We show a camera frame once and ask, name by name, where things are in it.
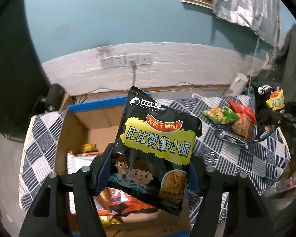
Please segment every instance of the white wall panel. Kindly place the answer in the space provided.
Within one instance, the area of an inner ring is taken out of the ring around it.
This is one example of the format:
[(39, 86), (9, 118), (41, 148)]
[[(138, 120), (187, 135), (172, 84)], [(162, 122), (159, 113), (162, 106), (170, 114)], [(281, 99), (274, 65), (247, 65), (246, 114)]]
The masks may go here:
[(230, 84), (238, 72), (257, 73), (264, 62), (237, 51), (190, 43), (126, 43), (68, 54), (42, 64), (51, 83), (62, 85), (71, 95), (127, 90), (133, 68), (103, 69), (100, 58), (128, 53), (151, 53), (152, 63), (137, 65), (135, 86), (139, 88)]

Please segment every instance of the foil sheet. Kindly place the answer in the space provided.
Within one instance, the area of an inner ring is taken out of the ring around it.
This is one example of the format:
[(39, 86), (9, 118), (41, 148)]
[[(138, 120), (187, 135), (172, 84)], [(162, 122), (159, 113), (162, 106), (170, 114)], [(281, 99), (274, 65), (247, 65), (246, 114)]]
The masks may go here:
[(280, 31), (280, 0), (214, 0), (214, 14), (249, 27), (264, 42), (276, 47)]

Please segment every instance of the plastic bottle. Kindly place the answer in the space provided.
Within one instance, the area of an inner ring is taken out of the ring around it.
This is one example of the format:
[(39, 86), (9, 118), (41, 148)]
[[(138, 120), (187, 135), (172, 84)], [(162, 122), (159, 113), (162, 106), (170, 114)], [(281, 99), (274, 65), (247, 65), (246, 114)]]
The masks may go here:
[(274, 192), (282, 192), (285, 189), (296, 185), (296, 172), (288, 178), (281, 179), (273, 185)]

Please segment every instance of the bowl of noodles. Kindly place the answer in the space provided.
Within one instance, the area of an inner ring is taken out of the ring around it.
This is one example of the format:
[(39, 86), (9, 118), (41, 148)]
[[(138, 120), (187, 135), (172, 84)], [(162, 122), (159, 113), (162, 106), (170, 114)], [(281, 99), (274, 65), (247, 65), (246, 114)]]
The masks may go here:
[(161, 181), (161, 188), (181, 191), (185, 187), (187, 173), (180, 169), (167, 172)]

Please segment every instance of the dark gray cloth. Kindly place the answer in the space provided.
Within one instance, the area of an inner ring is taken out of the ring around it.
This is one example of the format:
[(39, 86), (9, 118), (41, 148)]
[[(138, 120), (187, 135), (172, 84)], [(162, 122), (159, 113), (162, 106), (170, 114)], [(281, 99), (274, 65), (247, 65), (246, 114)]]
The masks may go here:
[(271, 76), (274, 81), (282, 84), (285, 102), (296, 102), (296, 24), (286, 34), (284, 45), (275, 58)]

